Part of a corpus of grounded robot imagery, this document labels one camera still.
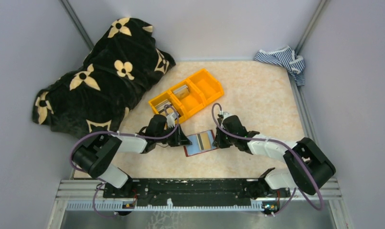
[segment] floral pattern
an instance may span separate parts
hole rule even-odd
[[[148,31],[148,32],[153,32],[153,26],[152,25],[142,27],[142,29],[145,30],[145,31]]]
[[[125,77],[127,76],[128,79],[130,80],[134,80],[135,77],[133,77],[131,75],[131,71],[133,69],[133,65],[131,62],[125,62],[123,63],[122,61],[120,60],[116,60],[114,62],[114,66],[115,66],[115,69],[117,70],[117,75],[119,75],[120,77]]]
[[[167,68],[169,67],[170,62],[164,58],[164,55],[158,49],[156,49],[156,52],[159,57],[157,60],[155,71],[160,71],[165,74],[167,72]]]
[[[170,54],[156,49],[154,29],[135,18],[108,24],[79,69],[37,91],[31,120],[78,139],[99,128],[119,130],[143,95],[175,66]]]
[[[132,36],[128,27],[125,24],[129,21],[129,18],[121,18],[119,20],[114,21],[111,25],[112,28],[109,30],[108,38],[114,37],[117,33],[123,33],[128,36]]]
[[[125,107],[125,114],[124,114],[124,118],[126,118],[129,114],[129,107]]]
[[[105,123],[96,123],[96,122],[93,122],[93,121],[90,121],[90,120],[86,119],[86,122],[87,122],[87,125],[88,125],[88,130],[89,130],[90,133],[96,127],[103,127],[104,130],[109,131],[110,130],[109,128],[111,127],[111,121],[112,120],[109,120],[108,122],[105,122]]]
[[[74,78],[70,82],[70,91],[80,86],[82,82],[84,82],[85,84],[87,84],[87,86],[91,88],[101,91],[100,87],[97,84],[97,81],[90,76],[93,71],[93,64],[90,64],[87,67],[87,71],[80,71],[76,73]]]
[[[46,95],[48,93],[49,92],[43,92],[35,101],[35,106],[38,108],[38,124],[42,124],[46,120],[48,110],[53,114],[51,104],[46,100]]]

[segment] white wall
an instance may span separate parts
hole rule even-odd
[[[46,227],[74,138],[32,123],[32,105],[87,53],[59,1],[0,0],[0,229]]]
[[[316,134],[355,227],[385,229],[385,0],[331,1],[302,55]]]
[[[259,49],[295,45],[319,0],[70,0],[95,43],[111,23],[154,26],[157,46],[176,60],[252,60]]]

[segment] striped cloth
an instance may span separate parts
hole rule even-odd
[[[297,56],[295,51],[289,46],[274,52],[260,50],[255,56],[255,61],[285,67],[288,73],[294,78],[297,86],[305,85],[303,73],[305,68],[304,58],[302,56]]]

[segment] marble-pattern surface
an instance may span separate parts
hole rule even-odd
[[[304,137],[286,70],[255,61],[177,63],[130,111],[120,131],[135,133],[146,126],[153,116],[148,101],[202,68],[222,84],[225,94],[216,102],[224,111],[238,115],[248,131],[256,130],[282,140]],[[212,104],[182,124],[186,135],[215,131],[211,107]],[[259,177],[270,167],[285,166],[265,156],[240,152],[235,147],[186,157],[183,147],[158,146],[148,154],[118,152],[113,164],[133,178]],[[77,171],[75,177],[88,175]]]

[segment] purple cable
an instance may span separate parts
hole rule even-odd
[[[251,138],[251,137],[241,137],[241,136],[237,136],[237,135],[234,135],[234,134],[231,134],[229,132],[227,132],[226,130],[224,130],[220,125],[219,123],[217,122],[216,118],[215,118],[215,113],[214,113],[214,109],[215,109],[215,106],[219,106],[219,109],[222,111],[222,106],[219,104],[219,103],[215,103],[213,104],[212,106],[212,119],[214,120],[215,124],[216,124],[216,127],[218,127],[218,129],[220,129],[222,132],[224,132],[225,134],[231,136],[231,137],[234,137],[234,138],[237,138],[237,139],[242,139],[242,140],[254,140],[254,141],[262,141],[262,142],[265,142],[267,141],[267,139],[265,138]],[[318,185],[316,184],[315,180],[313,179],[312,175],[310,174],[310,172],[308,171],[308,169],[306,168],[303,160],[301,159],[301,157],[294,151],[292,150],[287,144],[281,142],[281,141],[278,141],[276,139],[268,139],[269,142],[274,142],[274,143],[277,143],[277,144],[280,144],[282,146],[284,146],[293,156],[294,158],[298,161],[299,165],[301,166],[301,168],[305,171],[305,174],[307,175],[307,177],[309,178],[310,182],[312,183],[312,186],[313,188],[315,189],[316,193],[318,194],[318,198],[319,198],[319,202],[321,204],[320,208],[316,207],[310,200],[309,198],[305,195],[305,193],[303,193],[301,190],[299,190],[304,198],[308,201],[308,203],[316,210],[318,211],[321,211],[324,206],[325,206],[325,202],[323,201],[323,198],[322,198],[322,194],[321,194],[321,191],[319,191],[319,188],[318,188]],[[288,199],[288,201],[285,203],[284,205],[284,208],[286,205],[288,205],[288,203],[292,200],[292,197],[294,196],[294,193],[292,193],[291,197]]]
[[[93,196],[93,209],[94,209],[94,211],[99,215],[99,216],[101,216],[101,217],[103,217],[103,218],[107,218],[107,219],[113,219],[113,218],[115,218],[117,215],[116,214],[114,214],[113,216],[104,216],[103,214],[101,214],[101,213],[99,213],[98,211],[97,211],[97,208],[96,208],[96,198],[97,198],[97,193],[101,190],[101,187],[103,186],[103,185],[105,185],[106,183],[101,183],[101,184],[99,184],[98,186],[97,186],[97,191],[94,193],[94,196]]]

